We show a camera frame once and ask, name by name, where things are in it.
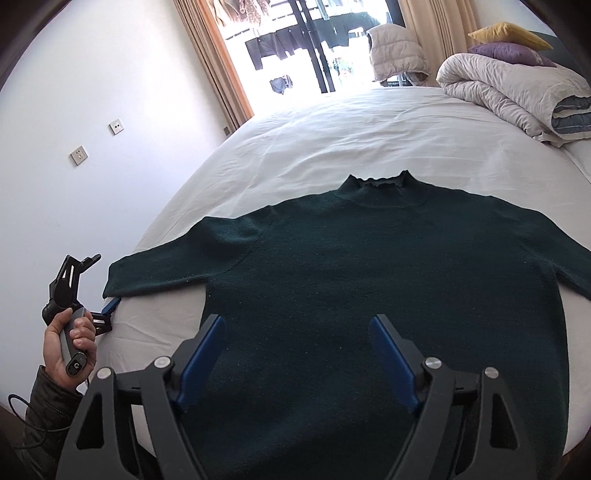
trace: sweater sleeve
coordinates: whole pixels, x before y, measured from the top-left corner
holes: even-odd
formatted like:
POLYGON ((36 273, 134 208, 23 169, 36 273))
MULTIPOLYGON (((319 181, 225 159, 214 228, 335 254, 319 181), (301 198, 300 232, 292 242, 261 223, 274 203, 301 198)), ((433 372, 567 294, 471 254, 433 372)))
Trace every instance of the sweater sleeve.
POLYGON ((512 221, 522 246, 552 265, 562 283, 591 300, 591 252, 543 213, 502 203, 501 212, 512 221))
POLYGON ((103 296, 130 297, 182 287, 243 260, 273 217, 268 206, 238 218, 205 217, 183 236, 109 267, 103 296))

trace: person's hand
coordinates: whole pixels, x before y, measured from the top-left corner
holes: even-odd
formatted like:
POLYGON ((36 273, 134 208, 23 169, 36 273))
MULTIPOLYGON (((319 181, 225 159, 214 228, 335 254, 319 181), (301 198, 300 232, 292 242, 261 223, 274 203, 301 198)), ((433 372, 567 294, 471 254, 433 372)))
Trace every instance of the person's hand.
POLYGON ((86 366, 75 377, 66 373, 66 366, 61 357, 60 332, 72 317, 72 309, 58 313, 45 330, 43 340, 43 360, 45 360, 45 372, 55 383, 67 390, 75 391, 76 387, 84 382, 96 365, 96 329, 92 323, 92 315, 87 310, 85 316, 74 320, 76 328, 70 331, 70 337, 74 340, 74 346, 78 350, 86 352, 86 366))

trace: mock neck collar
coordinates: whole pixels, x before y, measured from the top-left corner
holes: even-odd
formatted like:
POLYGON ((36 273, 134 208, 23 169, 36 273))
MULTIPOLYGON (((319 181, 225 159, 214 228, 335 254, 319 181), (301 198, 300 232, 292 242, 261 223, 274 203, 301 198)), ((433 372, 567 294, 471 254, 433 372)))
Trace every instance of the mock neck collar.
POLYGON ((424 203, 431 187, 404 170, 388 179, 362 180, 349 175, 335 194, 368 207, 409 207, 424 203))

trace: curtain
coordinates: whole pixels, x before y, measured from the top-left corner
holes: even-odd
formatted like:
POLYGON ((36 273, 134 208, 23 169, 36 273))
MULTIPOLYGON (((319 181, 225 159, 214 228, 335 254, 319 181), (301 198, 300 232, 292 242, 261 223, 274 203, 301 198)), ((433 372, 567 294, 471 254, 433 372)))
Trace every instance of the curtain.
POLYGON ((406 27, 422 46, 431 77, 428 85, 438 86, 437 71, 443 61, 454 53, 472 46, 470 32, 477 30, 469 0, 398 0, 406 27))
POLYGON ((254 113, 207 0, 173 1, 222 107, 228 122, 226 133, 234 133, 254 113))

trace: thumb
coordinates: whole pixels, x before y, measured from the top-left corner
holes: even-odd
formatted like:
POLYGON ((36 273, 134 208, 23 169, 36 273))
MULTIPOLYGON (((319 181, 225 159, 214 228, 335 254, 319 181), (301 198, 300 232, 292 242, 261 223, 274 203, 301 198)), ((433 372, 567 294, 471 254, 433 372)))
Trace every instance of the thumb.
POLYGON ((53 317, 53 320, 47 327, 47 330, 59 334, 70 321, 70 318, 72 318, 72 309, 68 308, 53 317))

